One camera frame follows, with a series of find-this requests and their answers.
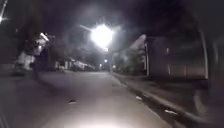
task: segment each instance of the distant light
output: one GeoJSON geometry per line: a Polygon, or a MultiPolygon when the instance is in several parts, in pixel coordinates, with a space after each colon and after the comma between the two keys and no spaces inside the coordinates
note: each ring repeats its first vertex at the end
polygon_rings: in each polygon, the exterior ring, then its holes
{"type": "Polygon", "coordinates": [[[0,23],[2,22],[3,18],[0,16],[0,23]]]}
{"type": "Polygon", "coordinates": [[[47,36],[45,36],[42,32],[40,33],[40,36],[42,36],[46,41],[49,41],[49,39],[47,38],[47,36]]]}
{"type": "Polygon", "coordinates": [[[170,110],[165,110],[165,112],[170,113],[170,114],[173,114],[173,115],[178,115],[176,112],[170,111],[170,110]]]}
{"type": "Polygon", "coordinates": [[[166,48],[166,53],[169,54],[169,52],[170,52],[170,49],[166,48]]]}
{"type": "Polygon", "coordinates": [[[139,96],[136,96],[135,98],[136,98],[137,100],[142,100],[142,98],[139,97],[139,96]]]}
{"type": "Polygon", "coordinates": [[[39,45],[38,46],[38,50],[41,51],[42,50],[42,46],[39,45]]]}

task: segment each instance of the road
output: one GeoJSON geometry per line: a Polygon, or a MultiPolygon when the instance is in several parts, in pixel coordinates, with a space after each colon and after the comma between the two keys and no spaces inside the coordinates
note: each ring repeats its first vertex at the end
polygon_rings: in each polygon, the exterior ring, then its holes
{"type": "Polygon", "coordinates": [[[169,128],[108,73],[45,73],[1,78],[6,128],[169,128]]]}

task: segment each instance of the utility pole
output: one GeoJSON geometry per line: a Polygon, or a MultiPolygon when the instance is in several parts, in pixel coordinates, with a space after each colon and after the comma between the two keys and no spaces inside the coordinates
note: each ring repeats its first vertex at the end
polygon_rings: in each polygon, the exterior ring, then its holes
{"type": "Polygon", "coordinates": [[[8,3],[8,0],[5,0],[4,4],[2,6],[2,9],[1,9],[1,12],[0,12],[0,24],[4,20],[3,15],[5,13],[5,8],[6,8],[7,3],[8,3]]]}

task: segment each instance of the night sky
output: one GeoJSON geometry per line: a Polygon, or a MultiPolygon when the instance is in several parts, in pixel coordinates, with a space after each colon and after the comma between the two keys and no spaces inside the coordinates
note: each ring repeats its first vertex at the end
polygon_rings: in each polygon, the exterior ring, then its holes
{"type": "Polygon", "coordinates": [[[93,27],[105,22],[120,27],[112,46],[115,50],[127,47],[142,34],[173,36],[191,33],[186,30],[194,27],[178,0],[9,0],[5,17],[9,32],[55,35],[55,42],[69,45],[66,51],[86,51],[85,55],[100,53],[91,53],[88,32],[80,24],[93,27]]]}

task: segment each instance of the sidewalk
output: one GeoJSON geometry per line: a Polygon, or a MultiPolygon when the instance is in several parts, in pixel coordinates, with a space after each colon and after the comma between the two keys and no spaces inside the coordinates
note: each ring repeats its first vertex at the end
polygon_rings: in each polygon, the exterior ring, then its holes
{"type": "Polygon", "coordinates": [[[144,97],[153,99],[159,104],[175,110],[182,115],[198,122],[205,122],[197,115],[194,104],[194,90],[191,85],[176,83],[157,83],[144,80],[131,80],[113,74],[121,84],[132,90],[138,91],[144,97]]]}

